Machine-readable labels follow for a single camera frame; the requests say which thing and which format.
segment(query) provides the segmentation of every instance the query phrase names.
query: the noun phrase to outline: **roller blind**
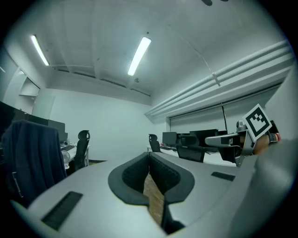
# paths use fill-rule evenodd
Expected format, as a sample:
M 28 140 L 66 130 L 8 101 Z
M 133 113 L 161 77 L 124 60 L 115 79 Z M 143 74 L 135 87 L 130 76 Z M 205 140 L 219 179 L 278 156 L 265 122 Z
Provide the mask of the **roller blind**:
M 265 104 L 276 90 L 277 88 L 273 88 L 249 97 L 243 97 L 234 102 L 223 103 L 228 133 L 236 132 L 237 121 L 241 120 L 256 104 L 260 104 L 265 109 Z M 209 129 L 223 131 L 225 130 L 225 125 L 222 108 L 221 106 L 216 106 L 211 109 L 170 118 L 170 128 L 171 132 L 177 133 Z

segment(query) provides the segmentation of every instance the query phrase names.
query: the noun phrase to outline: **white ceiling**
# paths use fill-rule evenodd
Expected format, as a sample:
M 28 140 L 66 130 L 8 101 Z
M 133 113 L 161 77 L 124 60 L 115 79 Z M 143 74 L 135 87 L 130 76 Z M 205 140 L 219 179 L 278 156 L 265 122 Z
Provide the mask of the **white ceiling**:
M 261 15 L 245 0 L 52 0 L 37 38 L 56 69 L 105 78 L 151 94 L 221 37 Z M 142 39 L 152 40 L 134 76 Z

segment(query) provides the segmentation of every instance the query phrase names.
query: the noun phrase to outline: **keyboard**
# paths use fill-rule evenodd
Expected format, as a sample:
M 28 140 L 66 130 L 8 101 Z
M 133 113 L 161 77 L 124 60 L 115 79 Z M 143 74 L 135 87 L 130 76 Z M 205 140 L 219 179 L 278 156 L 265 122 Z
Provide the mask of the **keyboard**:
M 61 151 L 69 151 L 69 150 L 71 150 L 71 149 L 73 149 L 73 148 L 75 148 L 74 145 L 68 145 L 68 146 L 66 146 L 66 147 L 61 148 Z
M 172 148 L 165 147 L 165 146 L 161 146 L 160 148 L 163 149 L 163 150 L 166 150 L 166 151 L 170 151 L 170 150 L 172 150 Z

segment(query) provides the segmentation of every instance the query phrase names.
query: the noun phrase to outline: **white desk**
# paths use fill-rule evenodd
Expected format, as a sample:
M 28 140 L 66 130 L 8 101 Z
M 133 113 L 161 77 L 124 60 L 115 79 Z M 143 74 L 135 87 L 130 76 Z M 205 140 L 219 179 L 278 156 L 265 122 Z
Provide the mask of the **white desk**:
M 89 147 L 90 145 L 87 146 L 87 150 L 86 150 L 86 165 L 89 165 Z M 75 154 L 76 154 L 76 147 L 72 148 L 71 150 L 67 151 L 70 155 L 70 161 L 72 161 L 74 158 L 75 158 Z
M 147 152 L 151 152 L 151 146 L 147 146 Z M 175 151 L 172 151 L 172 150 L 163 150 L 163 149 L 160 149 L 160 151 L 164 154 L 168 154 L 168 155 L 172 155 L 172 156 L 175 156 L 175 157 L 179 157 L 178 156 L 178 152 L 175 152 Z M 204 156 L 204 161 L 203 163 L 205 164 L 211 164 L 211 165 L 223 165 L 223 166 L 232 166 L 232 167 L 236 167 L 236 164 L 232 163 L 232 162 L 229 162 L 229 161 L 225 161 L 222 159 L 220 153 L 213 153 L 213 154 L 207 154 L 205 153 L 205 156 Z

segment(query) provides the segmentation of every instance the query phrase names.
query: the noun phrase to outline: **black rectangular slot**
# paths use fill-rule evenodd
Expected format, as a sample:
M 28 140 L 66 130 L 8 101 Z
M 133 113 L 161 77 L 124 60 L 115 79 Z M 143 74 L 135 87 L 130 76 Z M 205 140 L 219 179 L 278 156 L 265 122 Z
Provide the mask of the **black rectangular slot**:
M 52 208 L 42 221 L 53 229 L 58 230 L 82 196 L 83 194 L 81 193 L 69 192 Z
M 221 173 L 221 172 L 213 172 L 211 175 L 214 176 L 214 177 L 218 177 L 218 178 L 221 178 L 221 179 L 228 180 L 228 181 L 233 181 L 234 178 L 235 178 L 234 175 Z

